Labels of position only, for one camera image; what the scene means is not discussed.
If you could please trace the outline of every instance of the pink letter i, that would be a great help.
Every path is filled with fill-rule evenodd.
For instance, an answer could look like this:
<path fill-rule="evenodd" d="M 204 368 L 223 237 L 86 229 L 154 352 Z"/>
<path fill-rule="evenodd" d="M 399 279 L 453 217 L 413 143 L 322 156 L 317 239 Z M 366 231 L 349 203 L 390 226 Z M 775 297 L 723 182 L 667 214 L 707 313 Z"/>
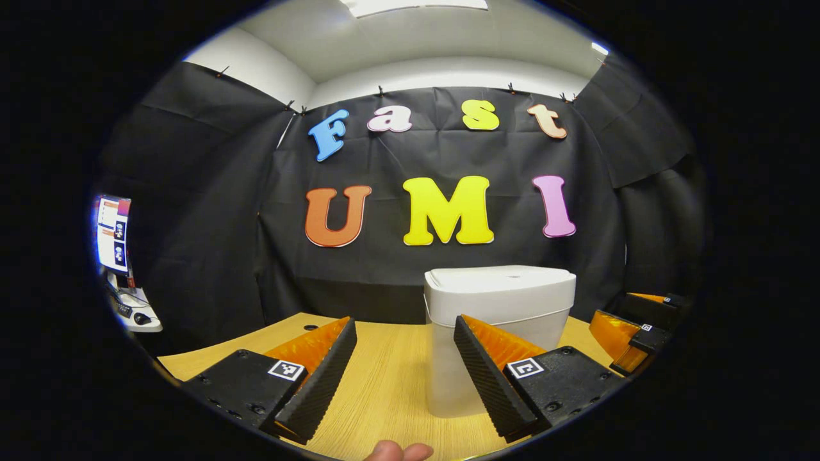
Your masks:
<path fill-rule="evenodd" d="M 567 204 L 564 202 L 561 186 L 561 176 L 538 176 L 532 180 L 541 191 L 544 199 L 544 211 L 547 214 L 547 225 L 544 226 L 544 235 L 552 237 L 566 237 L 575 234 L 575 224 L 567 216 Z"/>

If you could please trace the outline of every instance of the desk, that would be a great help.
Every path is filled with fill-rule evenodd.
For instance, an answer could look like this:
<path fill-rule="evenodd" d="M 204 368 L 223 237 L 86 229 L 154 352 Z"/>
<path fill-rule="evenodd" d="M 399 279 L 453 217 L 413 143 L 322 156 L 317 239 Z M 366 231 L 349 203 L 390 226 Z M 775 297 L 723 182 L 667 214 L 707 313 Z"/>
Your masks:
<path fill-rule="evenodd" d="M 218 345 L 158 359 L 176 378 L 186 381 L 237 349 L 264 354 L 302 335 L 305 325 L 322 326 L 332 321 L 299 313 Z M 465 459 L 510 446 L 495 433 L 487 413 L 443 419 L 427 412 L 428 328 L 356 322 L 356 349 L 325 418 L 306 448 L 332 458 L 361 461 L 382 439 L 395 440 L 401 446 L 415 442 L 431 445 L 433 460 Z M 575 318 L 567 320 L 558 347 L 564 345 L 604 366 L 612 362 L 590 334 L 589 324 Z"/>

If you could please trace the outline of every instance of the black fabric curtain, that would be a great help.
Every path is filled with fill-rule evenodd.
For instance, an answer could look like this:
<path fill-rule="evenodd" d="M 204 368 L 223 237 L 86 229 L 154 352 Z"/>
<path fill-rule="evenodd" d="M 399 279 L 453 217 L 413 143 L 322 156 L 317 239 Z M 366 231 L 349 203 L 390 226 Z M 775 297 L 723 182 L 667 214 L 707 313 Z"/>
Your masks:
<path fill-rule="evenodd" d="M 174 66 L 116 126 L 98 190 L 132 199 L 138 286 L 162 321 L 158 353 L 266 325 L 254 275 L 257 211 L 293 112 L 238 80 Z"/>
<path fill-rule="evenodd" d="M 138 285 L 160 316 L 164 354 L 247 334 L 297 312 L 370 322 L 425 321 L 423 274 L 525 264 L 577 275 L 573 317 L 625 291 L 692 294 L 708 241 L 704 181 L 686 126 L 638 71 L 610 54 L 575 101 L 484 88 L 428 88 L 307 112 L 230 77 L 180 63 L 116 128 L 101 192 L 133 199 L 129 246 Z M 494 130 L 471 130 L 462 103 L 489 101 Z M 527 109 L 544 104 L 565 138 Z M 371 131 L 380 107 L 412 127 Z M 343 147 L 317 161 L 308 131 L 338 110 Z M 410 246 L 406 180 L 431 178 L 451 199 L 464 176 L 489 180 L 494 240 Z M 560 176 L 573 235 L 547 237 L 532 180 Z M 337 193 L 329 229 L 347 218 L 345 188 L 366 185 L 361 231 L 339 248 L 305 231 L 312 189 Z"/>

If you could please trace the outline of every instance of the white trash can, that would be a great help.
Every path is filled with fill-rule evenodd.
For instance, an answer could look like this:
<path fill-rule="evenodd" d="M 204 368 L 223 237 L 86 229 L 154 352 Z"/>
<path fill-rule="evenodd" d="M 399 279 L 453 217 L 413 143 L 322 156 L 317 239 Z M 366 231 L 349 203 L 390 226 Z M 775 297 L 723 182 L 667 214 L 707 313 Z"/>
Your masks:
<path fill-rule="evenodd" d="M 453 329 L 466 314 L 551 350 L 575 302 L 575 274 L 532 266 L 433 269 L 424 298 L 432 323 L 427 408 L 439 418 L 483 413 L 484 405 L 461 360 Z"/>

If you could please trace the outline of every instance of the white wall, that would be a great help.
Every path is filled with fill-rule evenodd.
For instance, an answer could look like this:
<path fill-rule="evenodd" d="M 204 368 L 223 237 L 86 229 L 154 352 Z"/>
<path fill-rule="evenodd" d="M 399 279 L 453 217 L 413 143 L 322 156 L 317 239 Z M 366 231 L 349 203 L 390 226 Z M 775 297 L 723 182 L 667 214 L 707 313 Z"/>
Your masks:
<path fill-rule="evenodd" d="M 319 84 L 308 108 L 385 92 L 435 86 L 479 86 L 567 98 L 578 94 L 590 80 L 553 67 L 491 57 L 434 57 L 375 66 Z"/>
<path fill-rule="evenodd" d="M 214 71 L 225 71 L 293 108 L 307 106 L 314 82 L 302 69 L 265 42 L 233 27 L 195 49 L 185 60 Z"/>

